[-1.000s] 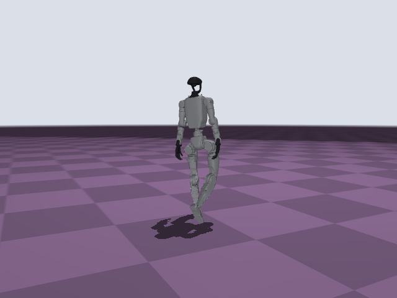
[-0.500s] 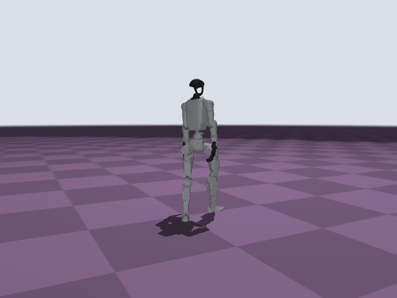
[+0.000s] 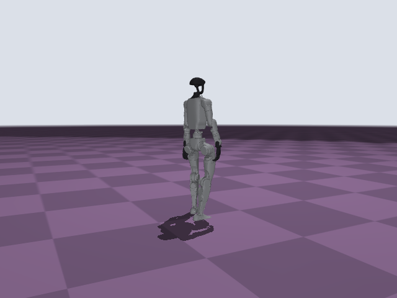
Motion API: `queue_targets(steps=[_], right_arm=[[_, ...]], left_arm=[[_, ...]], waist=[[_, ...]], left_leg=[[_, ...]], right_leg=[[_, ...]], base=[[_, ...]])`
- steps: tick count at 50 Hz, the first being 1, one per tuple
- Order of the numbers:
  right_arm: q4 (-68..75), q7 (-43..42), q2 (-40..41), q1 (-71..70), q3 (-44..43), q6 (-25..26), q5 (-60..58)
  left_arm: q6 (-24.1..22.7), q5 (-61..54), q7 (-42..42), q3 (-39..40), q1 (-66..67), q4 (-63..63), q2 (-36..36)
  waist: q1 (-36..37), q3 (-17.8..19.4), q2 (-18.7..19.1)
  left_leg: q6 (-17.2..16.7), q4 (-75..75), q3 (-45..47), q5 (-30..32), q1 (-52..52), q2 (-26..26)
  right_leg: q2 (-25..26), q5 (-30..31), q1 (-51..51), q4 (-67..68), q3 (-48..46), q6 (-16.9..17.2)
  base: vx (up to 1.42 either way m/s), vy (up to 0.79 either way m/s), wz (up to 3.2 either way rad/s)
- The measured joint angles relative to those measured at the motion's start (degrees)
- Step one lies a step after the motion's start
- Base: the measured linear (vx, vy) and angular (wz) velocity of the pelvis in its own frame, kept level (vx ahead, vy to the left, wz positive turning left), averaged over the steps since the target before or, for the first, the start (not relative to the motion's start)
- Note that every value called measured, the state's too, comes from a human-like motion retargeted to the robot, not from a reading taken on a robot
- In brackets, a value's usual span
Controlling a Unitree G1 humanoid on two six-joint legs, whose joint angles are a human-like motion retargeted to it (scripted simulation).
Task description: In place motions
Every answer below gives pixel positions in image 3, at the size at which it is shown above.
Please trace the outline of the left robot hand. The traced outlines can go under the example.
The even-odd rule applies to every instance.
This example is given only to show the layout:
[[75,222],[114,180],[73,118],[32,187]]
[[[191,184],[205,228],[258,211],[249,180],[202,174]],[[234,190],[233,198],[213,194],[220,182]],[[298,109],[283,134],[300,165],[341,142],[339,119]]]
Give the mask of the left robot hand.
[[[184,140],[184,146],[186,146],[186,141],[185,141],[185,140]],[[188,157],[187,157],[187,156],[188,156],[188,153],[185,152],[184,148],[183,148],[183,151],[182,151],[182,152],[183,152],[183,154],[182,154],[183,159],[188,160]]]

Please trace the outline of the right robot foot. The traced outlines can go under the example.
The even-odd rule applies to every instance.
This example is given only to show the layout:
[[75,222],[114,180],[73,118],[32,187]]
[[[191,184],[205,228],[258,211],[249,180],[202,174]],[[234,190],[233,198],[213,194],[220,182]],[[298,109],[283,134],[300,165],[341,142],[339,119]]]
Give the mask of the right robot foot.
[[211,218],[211,216],[207,216],[205,214],[199,215],[199,213],[198,213],[198,214],[194,215],[193,220],[198,221],[198,220],[209,219],[209,218]]

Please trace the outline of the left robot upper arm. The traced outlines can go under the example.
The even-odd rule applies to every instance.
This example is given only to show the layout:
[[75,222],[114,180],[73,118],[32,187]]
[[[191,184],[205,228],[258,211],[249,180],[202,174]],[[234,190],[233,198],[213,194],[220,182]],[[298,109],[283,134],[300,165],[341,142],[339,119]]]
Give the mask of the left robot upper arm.
[[188,127],[187,123],[187,101],[184,101],[184,125]]

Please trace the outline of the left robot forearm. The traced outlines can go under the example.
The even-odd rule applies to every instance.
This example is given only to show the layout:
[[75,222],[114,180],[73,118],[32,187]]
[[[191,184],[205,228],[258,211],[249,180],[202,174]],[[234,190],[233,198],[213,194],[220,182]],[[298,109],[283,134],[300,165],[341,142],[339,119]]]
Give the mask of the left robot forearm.
[[183,129],[184,129],[184,140],[186,141],[186,144],[188,144],[190,140],[190,129],[185,125],[183,126]]

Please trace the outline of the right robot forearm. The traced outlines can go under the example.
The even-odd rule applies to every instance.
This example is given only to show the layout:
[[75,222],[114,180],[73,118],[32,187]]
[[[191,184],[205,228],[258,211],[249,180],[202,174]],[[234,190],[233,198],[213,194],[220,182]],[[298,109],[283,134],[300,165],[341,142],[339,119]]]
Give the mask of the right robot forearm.
[[220,140],[220,135],[218,133],[217,123],[216,123],[215,119],[212,120],[212,127],[213,128],[211,128],[210,131],[213,135],[213,139],[215,142],[218,141],[220,143],[219,144],[219,146],[220,146],[222,144],[222,141]]

